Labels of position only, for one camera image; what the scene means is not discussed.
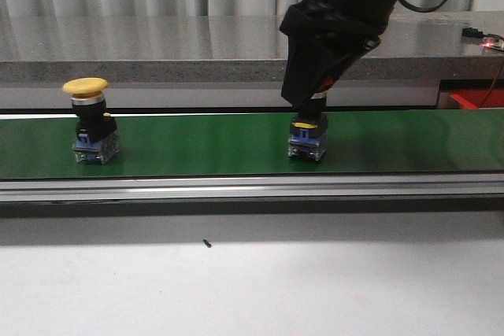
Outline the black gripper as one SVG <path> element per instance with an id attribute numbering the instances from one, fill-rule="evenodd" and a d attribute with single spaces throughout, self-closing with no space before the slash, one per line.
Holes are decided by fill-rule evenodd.
<path id="1" fill-rule="evenodd" d="M 280 24 L 280 31 L 288 36 L 282 97 L 300 109 L 317 90 L 328 91 L 351 65 L 380 45 L 385 30 L 386 25 L 344 16 L 316 0 L 289 6 Z M 371 36 L 347 41 L 337 34 Z"/>

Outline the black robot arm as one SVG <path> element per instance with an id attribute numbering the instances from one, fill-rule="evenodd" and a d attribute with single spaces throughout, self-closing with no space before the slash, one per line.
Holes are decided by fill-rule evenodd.
<path id="1" fill-rule="evenodd" d="M 301 0 L 288 7 L 280 31 L 288 37 L 281 95 L 300 113 L 320 113 L 326 93 L 357 60 L 380 44 L 396 3 L 406 0 Z"/>

